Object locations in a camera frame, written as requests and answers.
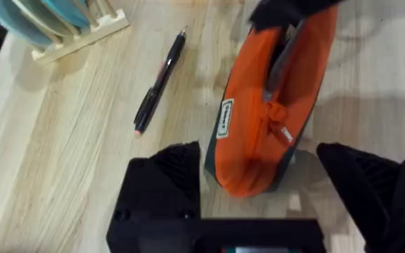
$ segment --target wood grain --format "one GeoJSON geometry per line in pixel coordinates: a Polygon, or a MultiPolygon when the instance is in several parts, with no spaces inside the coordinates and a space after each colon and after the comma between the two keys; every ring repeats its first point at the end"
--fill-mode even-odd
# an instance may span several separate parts
{"type": "MultiPolygon", "coordinates": [[[[199,140],[205,156],[255,1],[113,1],[131,27],[39,66],[8,35],[0,52],[0,252],[108,252],[128,161],[199,140]],[[177,32],[188,41],[148,131],[136,110],[177,32]]],[[[405,3],[349,0],[297,161],[280,188],[229,197],[201,169],[204,217],[316,217],[330,252],[364,242],[314,155],[341,142],[405,159],[405,3]]]]}

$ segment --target orange pouch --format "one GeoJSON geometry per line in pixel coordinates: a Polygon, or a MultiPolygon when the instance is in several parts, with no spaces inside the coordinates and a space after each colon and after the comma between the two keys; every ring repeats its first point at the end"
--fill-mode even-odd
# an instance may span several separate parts
{"type": "Polygon", "coordinates": [[[307,18],[267,102],[262,94],[281,28],[253,28],[247,36],[224,92],[205,163],[230,194],[261,193],[283,175],[315,104],[336,19],[336,6],[307,18]]]}

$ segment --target white label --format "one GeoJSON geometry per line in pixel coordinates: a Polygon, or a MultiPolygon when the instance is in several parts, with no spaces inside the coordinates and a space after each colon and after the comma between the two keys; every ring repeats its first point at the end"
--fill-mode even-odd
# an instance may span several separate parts
{"type": "Polygon", "coordinates": [[[289,143],[291,143],[293,141],[293,136],[290,134],[290,132],[288,131],[287,127],[283,127],[281,129],[282,134],[284,134],[284,136],[287,138],[287,141],[289,143]]]}
{"type": "Polygon", "coordinates": [[[233,98],[226,99],[221,103],[221,113],[219,116],[217,138],[226,138],[229,132],[229,122],[231,122],[231,112],[233,98]]]}

